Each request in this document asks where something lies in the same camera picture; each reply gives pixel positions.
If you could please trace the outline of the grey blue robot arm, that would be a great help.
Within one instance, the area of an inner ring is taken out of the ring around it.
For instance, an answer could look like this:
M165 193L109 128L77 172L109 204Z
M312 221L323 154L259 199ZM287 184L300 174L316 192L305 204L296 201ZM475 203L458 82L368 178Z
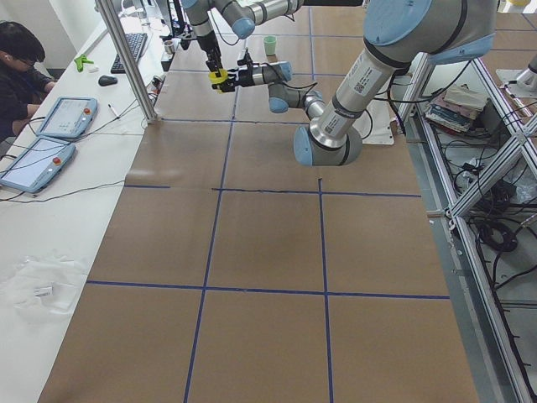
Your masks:
M362 149L353 124L378 91L419 53L433 64L463 62L485 55L493 45L497 5L494 1L373 1L364 20L364 49L329 102L313 90L285 90L290 70L284 65L248 67L232 76L210 73L214 89L268 85L275 113L302 108L310 123L294 136L296 160L306 166L352 163Z
M215 9L227 22L239 39L246 39L259 25L281 16L291 16L303 6L358 7L363 1L236 1L190 0L182 1L182 7L200 48L206 53L206 65L210 78L219 82L226 73L222 65L222 53L211 24L210 11Z

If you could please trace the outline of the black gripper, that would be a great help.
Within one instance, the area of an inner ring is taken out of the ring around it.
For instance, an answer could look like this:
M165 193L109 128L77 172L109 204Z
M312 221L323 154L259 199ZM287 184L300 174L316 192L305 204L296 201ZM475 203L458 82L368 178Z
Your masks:
M250 87L261 84L261 65L242 65L227 70L228 81L212 84L211 88L218 93L235 92L235 87Z
M206 53L206 66L209 70L209 77L214 78L215 73L220 75L222 68L221 51L216 36L198 36L197 42L201 49Z

